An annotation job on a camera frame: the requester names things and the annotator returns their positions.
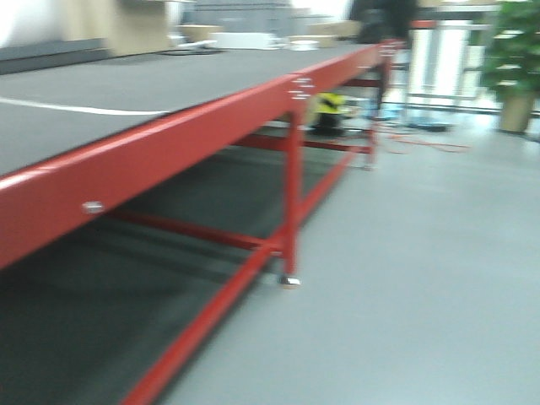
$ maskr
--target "gray tabletop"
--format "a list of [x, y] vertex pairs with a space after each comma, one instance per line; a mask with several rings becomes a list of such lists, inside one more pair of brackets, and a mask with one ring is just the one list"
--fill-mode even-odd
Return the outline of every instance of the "gray tabletop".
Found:
[[0, 76], [0, 176], [360, 47], [151, 54]]

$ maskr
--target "plant pot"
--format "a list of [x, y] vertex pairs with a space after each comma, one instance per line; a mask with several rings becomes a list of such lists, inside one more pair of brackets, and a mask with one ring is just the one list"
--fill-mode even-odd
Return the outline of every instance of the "plant pot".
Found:
[[504, 132], [524, 133], [529, 125], [536, 95], [524, 93], [510, 95], [503, 101], [500, 111], [499, 130]]

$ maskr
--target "red metal frame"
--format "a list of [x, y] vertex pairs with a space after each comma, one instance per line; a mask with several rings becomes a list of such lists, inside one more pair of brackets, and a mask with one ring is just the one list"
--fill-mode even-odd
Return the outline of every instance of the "red metal frame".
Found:
[[[301, 221], [324, 198], [358, 153], [374, 156], [375, 152], [375, 131], [371, 132], [372, 144], [368, 147], [305, 141], [300, 124], [307, 94], [301, 93], [308, 88], [311, 94], [331, 89], [381, 64], [386, 71], [391, 57], [383, 52], [385, 46], [392, 44], [366, 46], [345, 57], [152, 121], [0, 178], [0, 229], [10, 235], [5, 238], [8, 245], [0, 251], [0, 268], [101, 214], [85, 213], [82, 206], [88, 201], [101, 202], [104, 210], [118, 219], [253, 250], [231, 280], [128, 393], [123, 405], [149, 404], [159, 395], [270, 257], [280, 254], [284, 259], [283, 272], [294, 272]], [[299, 81], [305, 78], [309, 79], [309, 85], [299, 86]], [[246, 138], [247, 133], [283, 113], [290, 115], [286, 138], [260, 135]], [[201, 136], [201, 132], [211, 133], [212, 137]], [[268, 239], [114, 210], [127, 199], [231, 144], [286, 153], [285, 218]], [[302, 147], [344, 152], [303, 200], [300, 193]]]

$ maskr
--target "table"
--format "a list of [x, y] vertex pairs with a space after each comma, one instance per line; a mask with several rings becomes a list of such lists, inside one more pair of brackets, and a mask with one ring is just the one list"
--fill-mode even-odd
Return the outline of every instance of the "table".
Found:
[[[142, 55], [0, 77], [0, 267], [108, 214], [136, 224], [251, 251], [126, 395], [152, 402], [270, 257], [284, 259], [281, 283], [296, 286], [300, 222], [357, 153], [367, 147], [308, 142], [301, 122], [309, 95], [358, 74], [390, 67], [398, 44], [345, 45], [316, 52], [232, 51], [199, 57]], [[289, 114], [285, 138], [251, 135]], [[116, 210], [125, 201], [231, 144], [286, 153], [284, 221], [256, 238], [145, 213]], [[344, 156], [300, 196], [303, 146]]]

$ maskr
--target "potted plant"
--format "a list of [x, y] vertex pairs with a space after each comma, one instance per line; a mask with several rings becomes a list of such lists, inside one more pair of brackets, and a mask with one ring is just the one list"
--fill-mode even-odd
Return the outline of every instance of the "potted plant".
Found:
[[481, 85], [503, 103], [499, 130], [525, 132], [540, 92], [540, 0], [501, 3]]

